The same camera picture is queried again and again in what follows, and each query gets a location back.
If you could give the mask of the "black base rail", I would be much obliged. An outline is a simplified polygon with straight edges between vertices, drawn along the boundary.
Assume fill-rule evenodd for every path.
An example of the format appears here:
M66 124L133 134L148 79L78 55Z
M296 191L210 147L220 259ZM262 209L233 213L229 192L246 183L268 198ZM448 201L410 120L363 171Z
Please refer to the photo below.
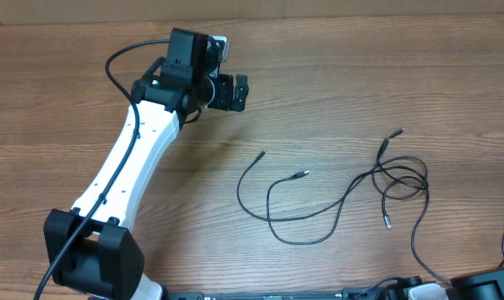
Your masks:
M378 287L350 287L340 291L306 292L169 292L164 291L162 300L347 300L378 299L381 291Z

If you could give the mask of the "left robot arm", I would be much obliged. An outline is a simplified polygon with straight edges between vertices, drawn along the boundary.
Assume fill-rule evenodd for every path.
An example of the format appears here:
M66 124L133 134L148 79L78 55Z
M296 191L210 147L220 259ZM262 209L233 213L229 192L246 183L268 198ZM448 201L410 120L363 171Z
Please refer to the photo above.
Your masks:
M162 155L205 108L241 112L247 77L220 71L229 41L174 28L157 58L125 92L122 131L87 190L67 211L52 210L43 231L49 259L44 282L96 299L166 299L144 272L132 231L142 196Z

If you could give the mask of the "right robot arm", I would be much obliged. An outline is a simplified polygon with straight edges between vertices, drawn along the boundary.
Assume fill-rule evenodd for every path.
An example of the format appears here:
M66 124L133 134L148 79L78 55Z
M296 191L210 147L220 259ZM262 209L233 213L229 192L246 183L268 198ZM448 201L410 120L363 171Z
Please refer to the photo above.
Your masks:
M410 277L383 288L376 299L504 300L504 267L454 277L450 287Z

